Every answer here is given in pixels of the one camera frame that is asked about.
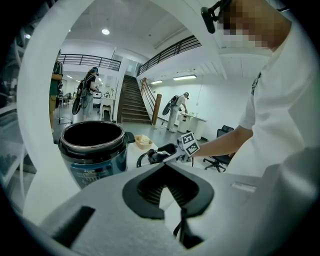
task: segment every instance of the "black metal railing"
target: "black metal railing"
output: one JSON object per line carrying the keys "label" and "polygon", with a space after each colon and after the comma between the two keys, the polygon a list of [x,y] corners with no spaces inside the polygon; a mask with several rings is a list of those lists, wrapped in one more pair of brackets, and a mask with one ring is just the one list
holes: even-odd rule
{"label": "black metal railing", "polygon": [[201,43],[198,41],[198,39],[194,35],[189,36],[171,45],[167,49],[158,53],[153,58],[149,59],[145,64],[143,64],[140,67],[138,71],[138,76],[141,75],[143,72],[147,71],[148,69],[152,68],[153,66],[157,65],[158,63],[171,58],[172,56],[175,56],[177,54],[183,53],[185,51],[188,51],[200,46],[202,46]]}
{"label": "black metal railing", "polygon": [[121,61],[84,54],[61,54],[58,58],[62,64],[86,65],[119,71]]}

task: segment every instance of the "black vent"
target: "black vent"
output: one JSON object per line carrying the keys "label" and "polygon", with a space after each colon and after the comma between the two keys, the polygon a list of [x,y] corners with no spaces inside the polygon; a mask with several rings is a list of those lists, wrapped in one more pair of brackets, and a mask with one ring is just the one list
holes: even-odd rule
{"label": "black vent", "polygon": [[186,217],[201,215],[214,196],[211,185],[174,165],[163,163],[128,181],[122,191],[127,206],[143,218],[164,219],[159,208],[164,187],[168,187]]}

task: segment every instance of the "black handle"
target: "black handle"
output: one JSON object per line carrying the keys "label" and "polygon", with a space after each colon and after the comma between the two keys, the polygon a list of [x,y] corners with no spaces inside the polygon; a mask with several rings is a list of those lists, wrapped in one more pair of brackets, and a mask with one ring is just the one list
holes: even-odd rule
{"label": "black handle", "polygon": [[128,136],[128,144],[136,142],[136,138],[132,132],[126,131],[125,134]]}

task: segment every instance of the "stair railing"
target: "stair railing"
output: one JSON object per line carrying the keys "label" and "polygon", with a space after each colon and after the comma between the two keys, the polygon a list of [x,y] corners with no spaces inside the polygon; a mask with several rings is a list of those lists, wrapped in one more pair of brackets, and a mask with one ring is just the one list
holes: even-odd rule
{"label": "stair railing", "polygon": [[149,85],[147,84],[146,78],[141,79],[140,83],[141,83],[141,96],[143,98],[143,96],[145,94],[145,97],[150,105],[151,110],[152,110],[151,123],[153,126],[155,126],[157,123],[162,94],[158,93],[155,98]]}

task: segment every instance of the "person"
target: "person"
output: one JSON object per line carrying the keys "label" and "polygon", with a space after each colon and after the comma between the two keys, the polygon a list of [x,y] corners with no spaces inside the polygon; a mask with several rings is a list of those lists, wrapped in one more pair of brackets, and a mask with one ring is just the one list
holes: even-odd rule
{"label": "person", "polygon": [[56,56],[55,63],[53,66],[51,83],[50,83],[50,91],[49,91],[49,117],[50,117],[50,126],[51,132],[54,133],[53,125],[54,125],[54,111],[56,109],[56,99],[58,96],[58,87],[64,76],[64,66],[58,58],[61,54],[61,50],[59,50],[58,55]]}
{"label": "person", "polygon": [[86,74],[84,80],[86,81],[86,97],[82,100],[82,109],[83,109],[83,120],[90,120],[92,110],[94,108],[94,92],[98,89],[95,87],[96,75],[98,73],[98,68],[91,68]]}
{"label": "person", "polygon": [[166,127],[167,130],[171,133],[175,133],[174,126],[177,119],[178,110],[180,106],[183,105],[184,112],[188,114],[187,106],[186,106],[186,99],[188,99],[189,93],[185,92],[183,95],[178,97],[176,104],[170,106],[170,116],[168,121],[168,126]]}
{"label": "person", "polygon": [[227,173],[262,177],[267,167],[319,143],[310,128],[319,115],[319,60],[300,25],[265,0],[231,0],[218,21],[224,30],[242,30],[272,56],[253,82],[238,127],[200,145],[193,157],[236,152]]}

